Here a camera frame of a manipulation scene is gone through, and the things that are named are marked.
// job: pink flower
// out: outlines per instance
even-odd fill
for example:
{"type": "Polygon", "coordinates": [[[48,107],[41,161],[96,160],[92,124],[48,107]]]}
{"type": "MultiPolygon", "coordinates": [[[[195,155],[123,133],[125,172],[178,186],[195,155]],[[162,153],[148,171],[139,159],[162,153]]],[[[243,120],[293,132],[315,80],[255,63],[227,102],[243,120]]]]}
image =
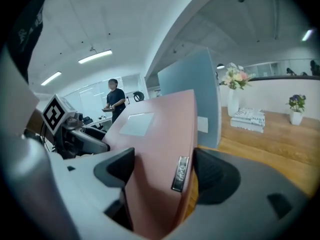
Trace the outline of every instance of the pink flower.
{"type": "Polygon", "coordinates": [[[243,71],[240,71],[240,75],[241,75],[243,80],[247,80],[249,78],[248,74],[243,72],[243,71]]]}

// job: white ceiling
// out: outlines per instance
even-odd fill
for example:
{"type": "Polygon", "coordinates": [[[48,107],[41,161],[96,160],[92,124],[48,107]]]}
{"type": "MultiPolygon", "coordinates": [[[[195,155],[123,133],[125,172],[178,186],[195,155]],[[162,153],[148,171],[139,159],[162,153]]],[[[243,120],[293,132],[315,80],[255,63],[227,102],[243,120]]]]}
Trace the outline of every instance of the white ceiling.
{"type": "Polygon", "coordinates": [[[181,1],[45,0],[43,31],[28,70],[30,88],[37,93],[56,93],[101,71],[131,67],[145,71],[147,58],[162,41],[159,29],[170,29],[169,20],[174,22],[176,17],[170,12],[181,1]],[[91,47],[98,53],[111,49],[112,55],[79,64],[78,60],[96,53],[91,47]],[[57,71],[62,75],[41,86],[57,71]]]}
{"type": "Polygon", "coordinates": [[[211,0],[175,37],[152,74],[205,47],[224,63],[219,58],[231,62],[232,51],[299,44],[309,28],[292,0],[211,0]]]}

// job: pink desk partition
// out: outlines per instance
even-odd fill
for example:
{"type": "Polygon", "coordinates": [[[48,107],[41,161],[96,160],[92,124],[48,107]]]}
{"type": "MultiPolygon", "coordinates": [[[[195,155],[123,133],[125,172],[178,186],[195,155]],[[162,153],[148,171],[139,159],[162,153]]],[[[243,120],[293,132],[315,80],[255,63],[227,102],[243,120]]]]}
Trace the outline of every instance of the pink desk partition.
{"type": "Polygon", "coordinates": [[[134,232],[158,240],[182,222],[192,189],[192,155],[197,146],[193,90],[129,104],[106,133],[111,150],[133,147],[134,171],[126,196],[134,232]],[[121,134],[129,116],[153,113],[144,136],[121,134]],[[172,190],[180,156],[189,157],[182,192],[172,190]]]}

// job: white counter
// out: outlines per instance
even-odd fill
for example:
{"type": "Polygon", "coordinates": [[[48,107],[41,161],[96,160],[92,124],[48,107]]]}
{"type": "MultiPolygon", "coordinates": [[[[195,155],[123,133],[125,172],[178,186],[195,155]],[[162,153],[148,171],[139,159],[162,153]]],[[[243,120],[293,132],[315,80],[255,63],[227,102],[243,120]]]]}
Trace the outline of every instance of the white counter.
{"type": "MultiPolygon", "coordinates": [[[[286,103],[295,94],[306,96],[304,116],[320,120],[320,81],[310,79],[275,79],[250,82],[238,90],[239,106],[289,114],[286,103]]],[[[221,106],[228,103],[229,88],[220,85],[221,106]]]]}

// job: wooden table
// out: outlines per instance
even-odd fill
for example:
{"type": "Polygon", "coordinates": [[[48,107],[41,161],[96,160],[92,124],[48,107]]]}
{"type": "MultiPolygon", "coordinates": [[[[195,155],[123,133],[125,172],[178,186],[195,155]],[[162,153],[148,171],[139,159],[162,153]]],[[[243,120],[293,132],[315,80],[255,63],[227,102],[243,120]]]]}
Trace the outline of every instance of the wooden table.
{"type": "MultiPolygon", "coordinates": [[[[217,150],[277,169],[309,197],[319,186],[319,120],[303,118],[296,126],[290,124],[287,114],[266,112],[264,133],[258,133],[230,126],[227,108],[223,107],[221,141],[217,150]]],[[[198,182],[195,180],[185,218],[194,210],[197,198],[198,182]]]]}

